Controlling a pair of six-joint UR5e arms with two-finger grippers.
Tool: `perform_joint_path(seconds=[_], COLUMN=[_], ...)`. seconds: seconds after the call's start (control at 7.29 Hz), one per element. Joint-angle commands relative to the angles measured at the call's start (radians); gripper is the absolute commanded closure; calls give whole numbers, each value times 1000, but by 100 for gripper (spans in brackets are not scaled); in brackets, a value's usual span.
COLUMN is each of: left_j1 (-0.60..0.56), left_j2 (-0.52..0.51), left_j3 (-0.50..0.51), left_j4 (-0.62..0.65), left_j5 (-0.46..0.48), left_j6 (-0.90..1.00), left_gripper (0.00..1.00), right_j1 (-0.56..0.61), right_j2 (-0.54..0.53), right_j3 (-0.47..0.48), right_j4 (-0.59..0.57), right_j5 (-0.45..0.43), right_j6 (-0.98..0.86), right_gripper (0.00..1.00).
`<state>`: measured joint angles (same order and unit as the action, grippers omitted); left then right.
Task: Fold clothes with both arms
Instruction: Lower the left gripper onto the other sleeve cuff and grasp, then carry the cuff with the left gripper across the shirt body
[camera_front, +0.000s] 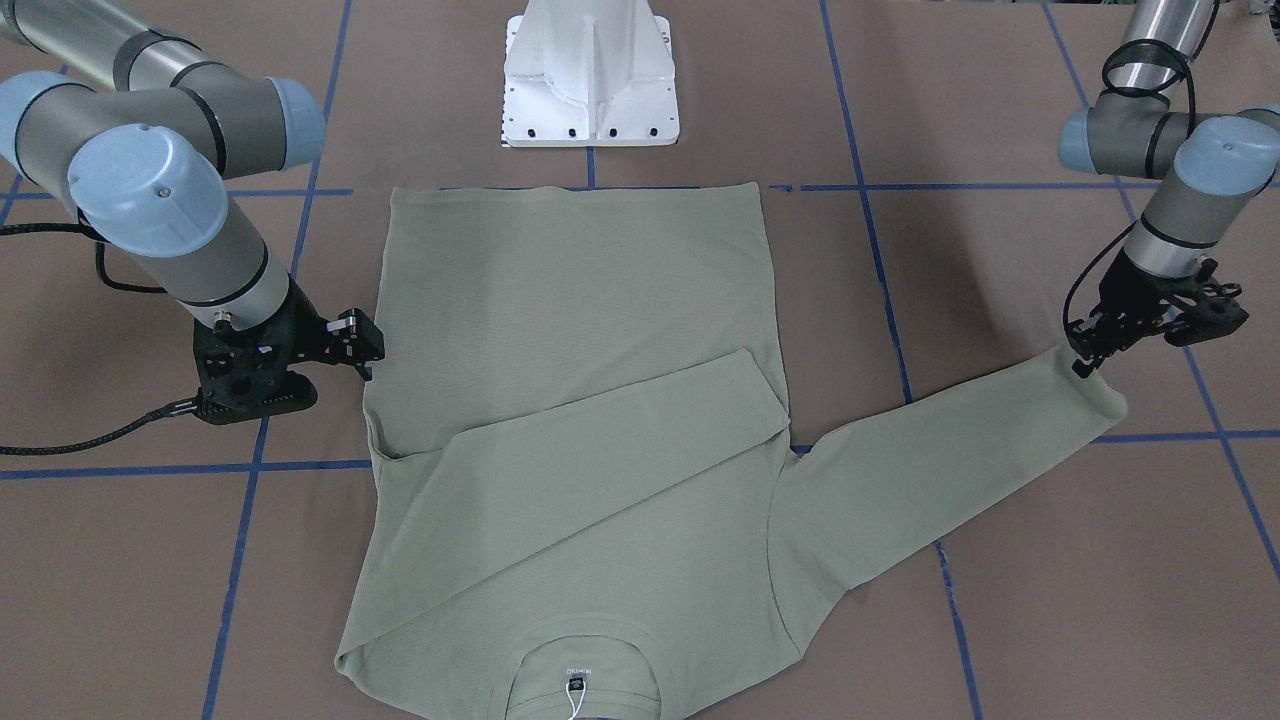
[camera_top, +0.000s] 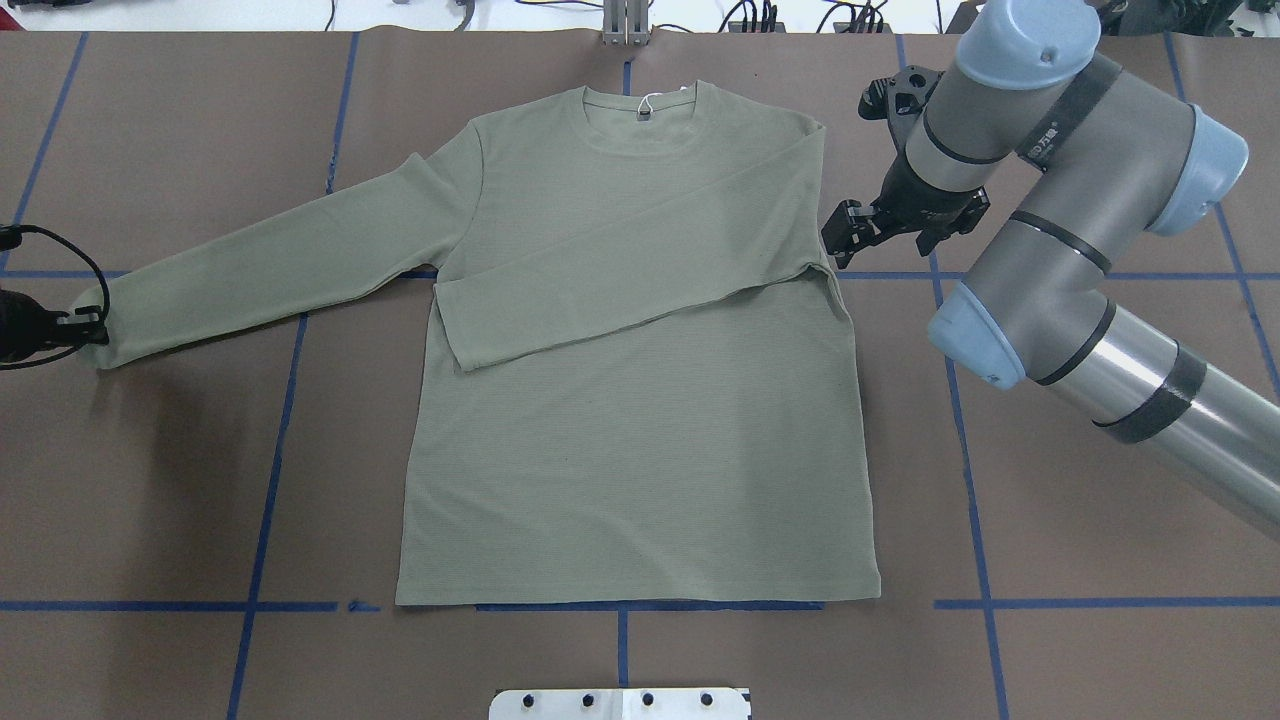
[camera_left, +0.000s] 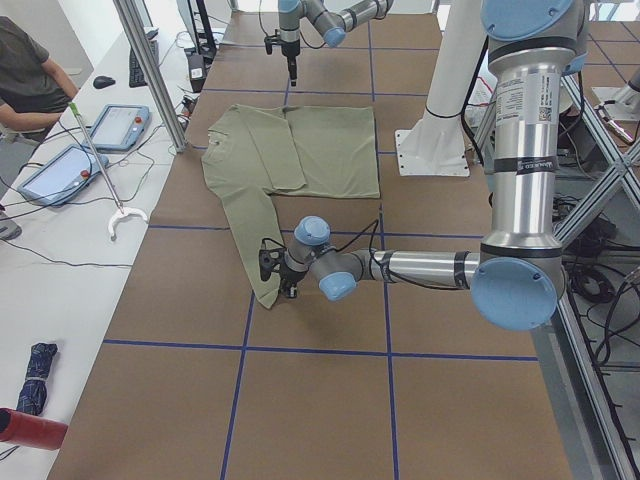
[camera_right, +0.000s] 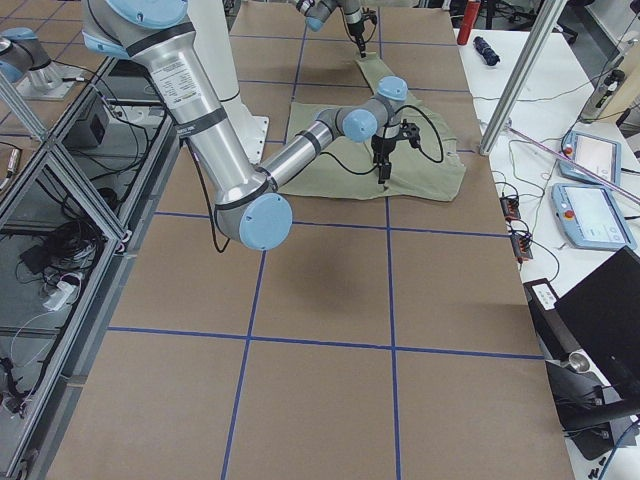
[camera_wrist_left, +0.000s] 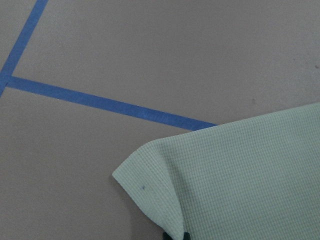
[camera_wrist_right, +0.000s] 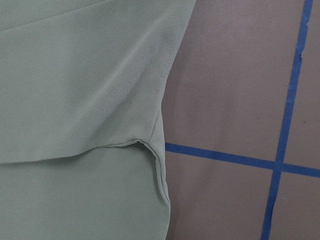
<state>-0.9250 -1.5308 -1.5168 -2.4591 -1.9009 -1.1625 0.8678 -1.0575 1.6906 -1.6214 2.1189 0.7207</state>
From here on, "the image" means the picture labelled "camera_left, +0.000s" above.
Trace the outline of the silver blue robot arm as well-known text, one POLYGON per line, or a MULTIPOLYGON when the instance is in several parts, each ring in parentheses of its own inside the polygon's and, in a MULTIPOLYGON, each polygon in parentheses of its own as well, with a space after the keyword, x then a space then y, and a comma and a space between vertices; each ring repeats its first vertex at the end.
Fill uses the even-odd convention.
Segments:
POLYGON ((300 55, 300 20, 307 19, 323 38, 324 43, 333 48, 339 46, 348 32, 370 20, 382 20, 393 6, 392 0, 360 1, 338 13, 331 12, 323 1, 279 1, 279 28, 274 35, 264 38, 268 55, 273 46, 281 48, 286 58, 289 80, 292 86, 297 83, 297 57, 300 55))
POLYGON ((552 228, 558 167, 560 83, 586 56, 585 1, 456 1, 436 61, 423 117, 400 134, 397 154, 414 175, 435 175, 461 149, 461 125, 476 76, 496 78, 491 162, 491 229, 478 253, 368 248, 341 253, 328 224, 307 216, 277 267, 280 292, 294 297, 313 275, 332 301, 360 281, 467 289, 479 313, 522 331, 545 324, 563 295, 562 248, 552 228))

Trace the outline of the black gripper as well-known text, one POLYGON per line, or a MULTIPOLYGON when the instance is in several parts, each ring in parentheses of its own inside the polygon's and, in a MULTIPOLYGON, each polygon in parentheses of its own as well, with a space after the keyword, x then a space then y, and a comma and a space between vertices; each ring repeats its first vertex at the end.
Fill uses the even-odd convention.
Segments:
POLYGON ((289 80, 292 86, 297 85, 297 57, 299 56, 298 43, 283 43, 282 54, 287 59, 289 80))
POLYGON ((298 296, 298 283, 305 278, 307 272, 306 267, 294 270, 286 263, 282 263, 279 267, 279 293, 288 299, 295 299, 298 296))

